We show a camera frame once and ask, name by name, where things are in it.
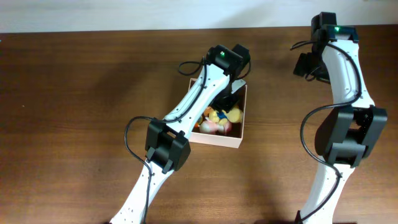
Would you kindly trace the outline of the yellow plush duck toy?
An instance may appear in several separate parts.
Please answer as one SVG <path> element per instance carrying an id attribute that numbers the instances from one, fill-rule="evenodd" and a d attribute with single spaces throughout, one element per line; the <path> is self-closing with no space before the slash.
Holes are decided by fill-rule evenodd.
<path id="1" fill-rule="evenodd" d="M 224 110 L 217 111 L 209 106 L 203 114 L 207 120 L 219 125 L 225 125 L 227 122 L 241 123 L 243 121 L 244 112 L 236 106 L 229 112 Z"/>

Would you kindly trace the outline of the white pink duck figure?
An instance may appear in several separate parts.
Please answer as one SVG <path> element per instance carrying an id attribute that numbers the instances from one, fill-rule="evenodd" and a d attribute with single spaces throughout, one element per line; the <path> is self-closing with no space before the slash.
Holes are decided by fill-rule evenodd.
<path id="1" fill-rule="evenodd" d="M 214 123 L 212 121 L 204 121 L 199 125 L 199 130 L 203 134 L 216 134 L 220 133 L 227 135 L 232 130 L 232 123 L 227 121 L 225 124 Z"/>

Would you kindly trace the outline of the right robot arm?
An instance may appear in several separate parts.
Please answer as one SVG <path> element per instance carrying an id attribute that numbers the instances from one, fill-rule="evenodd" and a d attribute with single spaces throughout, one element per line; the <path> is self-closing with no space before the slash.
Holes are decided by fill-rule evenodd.
<path id="1" fill-rule="evenodd" d="M 308 200 L 295 223 L 332 223 L 333 214 L 349 176 L 373 150 L 387 123 L 387 111 L 378 108 L 364 83 L 359 62 L 359 36 L 352 26 L 339 26 L 334 12 L 321 12 L 311 20 L 311 38 L 294 44 L 297 49 L 311 45 L 300 54 L 294 74 L 310 82 L 330 84 L 333 104 L 309 112 L 300 125 L 321 110 L 330 110 L 315 133 L 318 169 Z"/>

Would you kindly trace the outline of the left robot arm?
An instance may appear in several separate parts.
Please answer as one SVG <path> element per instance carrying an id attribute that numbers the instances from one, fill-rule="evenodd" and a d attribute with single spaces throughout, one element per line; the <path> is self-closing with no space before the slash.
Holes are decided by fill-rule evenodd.
<path id="1" fill-rule="evenodd" d="M 181 102 L 163 119 L 147 118 L 146 157 L 141 174 L 111 224 L 145 223 L 147 212 L 162 184 L 180 170 L 190 155 L 189 138 L 208 107 L 218 113 L 236 114 L 241 72 L 251 68 L 249 50 L 240 44 L 228 49 L 211 47 L 197 62 L 199 76 Z"/>

